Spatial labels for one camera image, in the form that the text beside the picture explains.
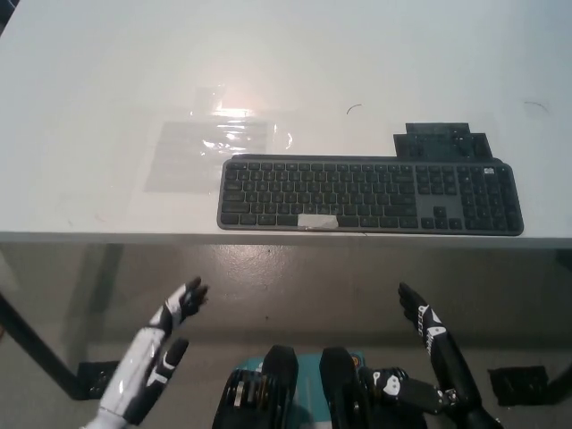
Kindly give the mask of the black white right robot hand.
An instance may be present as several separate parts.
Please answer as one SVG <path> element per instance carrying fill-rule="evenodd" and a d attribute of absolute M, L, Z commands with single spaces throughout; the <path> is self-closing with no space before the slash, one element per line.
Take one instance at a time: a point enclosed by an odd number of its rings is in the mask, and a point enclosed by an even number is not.
<path fill-rule="evenodd" d="M 482 397 L 450 330 L 433 308 L 402 282 L 398 293 L 404 316 L 420 336 L 437 379 L 436 386 L 405 376 L 397 369 L 362 367 L 359 379 L 372 402 L 445 414 L 458 425 L 486 414 Z"/>

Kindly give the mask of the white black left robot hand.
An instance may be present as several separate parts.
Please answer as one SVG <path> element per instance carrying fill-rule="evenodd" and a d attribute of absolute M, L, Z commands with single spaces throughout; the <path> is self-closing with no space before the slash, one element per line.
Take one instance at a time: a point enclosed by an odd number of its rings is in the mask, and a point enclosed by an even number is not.
<path fill-rule="evenodd" d="M 185 319 L 206 303 L 208 286 L 199 277 L 183 283 L 140 328 L 116 367 L 88 428 L 129 428 L 140 425 L 162 395 L 189 342 L 164 345 Z"/>

